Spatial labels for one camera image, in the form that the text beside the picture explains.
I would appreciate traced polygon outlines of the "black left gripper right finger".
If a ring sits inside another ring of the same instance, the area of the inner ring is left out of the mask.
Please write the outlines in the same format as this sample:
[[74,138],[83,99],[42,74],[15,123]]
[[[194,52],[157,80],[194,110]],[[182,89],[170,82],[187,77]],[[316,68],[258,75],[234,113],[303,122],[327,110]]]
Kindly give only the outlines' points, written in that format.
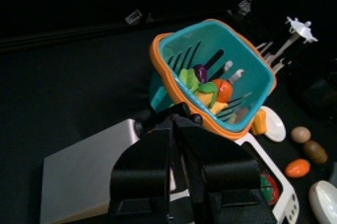
[[254,157],[199,126],[175,125],[194,224],[276,224]]

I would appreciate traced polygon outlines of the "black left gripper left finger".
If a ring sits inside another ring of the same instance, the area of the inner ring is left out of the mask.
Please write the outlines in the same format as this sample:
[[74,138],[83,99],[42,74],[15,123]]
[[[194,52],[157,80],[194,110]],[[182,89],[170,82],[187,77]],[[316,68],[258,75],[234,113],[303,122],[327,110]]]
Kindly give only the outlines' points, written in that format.
[[109,224],[169,223],[171,120],[166,118],[123,151],[109,187]]

